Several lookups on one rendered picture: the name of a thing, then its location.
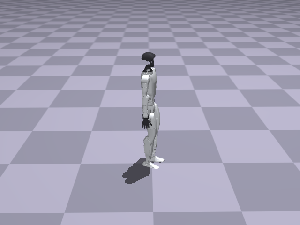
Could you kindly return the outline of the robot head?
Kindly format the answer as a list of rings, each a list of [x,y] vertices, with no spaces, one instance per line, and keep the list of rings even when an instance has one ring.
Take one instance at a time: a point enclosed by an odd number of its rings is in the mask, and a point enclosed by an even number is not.
[[[147,69],[150,69],[150,71],[148,72],[152,72],[152,67],[154,67],[154,59],[155,58],[155,54],[151,53],[151,52],[146,52],[142,55],[142,60],[146,60],[149,61],[149,65],[146,65],[145,69],[143,70],[143,72],[146,72]]]

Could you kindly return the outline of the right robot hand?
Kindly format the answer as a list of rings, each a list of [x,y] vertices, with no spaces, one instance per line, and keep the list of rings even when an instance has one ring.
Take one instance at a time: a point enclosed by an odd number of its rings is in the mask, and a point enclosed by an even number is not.
[[[142,115],[142,117],[143,117],[143,115]],[[147,118],[143,118],[143,122],[142,122],[142,128],[143,128],[143,126],[144,126],[144,129],[145,129],[145,126],[146,126],[146,129],[147,128],[150,128],[149,127],[149,124],[152,126],[152,124],[149,122],[149,115],[148,115],[148,117]],[[148,126],[148,127],[147,127]]]

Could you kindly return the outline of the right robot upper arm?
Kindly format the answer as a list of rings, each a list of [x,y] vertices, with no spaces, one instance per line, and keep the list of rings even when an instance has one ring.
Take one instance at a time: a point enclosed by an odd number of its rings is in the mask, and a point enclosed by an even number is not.
[[[144,96],[147,96],[148,98],[150,98],[149,95],[147,94],[149,82],[150,82],[149,75],[143,75],[142,78],[141,78],[141,83],[142,83],[142,98]]]

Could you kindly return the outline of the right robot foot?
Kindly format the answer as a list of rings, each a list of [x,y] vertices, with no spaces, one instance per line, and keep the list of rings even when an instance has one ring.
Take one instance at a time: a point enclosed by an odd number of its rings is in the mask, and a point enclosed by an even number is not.
[[[158,169],[158,168],[159,168],[159,166],[153,164],[152,162],[151,162],[150,164],[146,164],[146,161],[144,161],[144,162],[142,163],[142,165],[143,165],[143,166],[147,166],[147,167],[149,167],[149,168],[154,168],[154,169]]]

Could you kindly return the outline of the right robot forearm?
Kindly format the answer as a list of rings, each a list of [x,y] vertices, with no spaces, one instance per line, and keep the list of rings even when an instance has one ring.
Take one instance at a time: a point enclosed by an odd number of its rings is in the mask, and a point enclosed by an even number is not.
[[[148,117],[148,100],[149,98],[147,96],[144,96],[142,98],[142,112],[143,112],[143,118],[147,118]]]

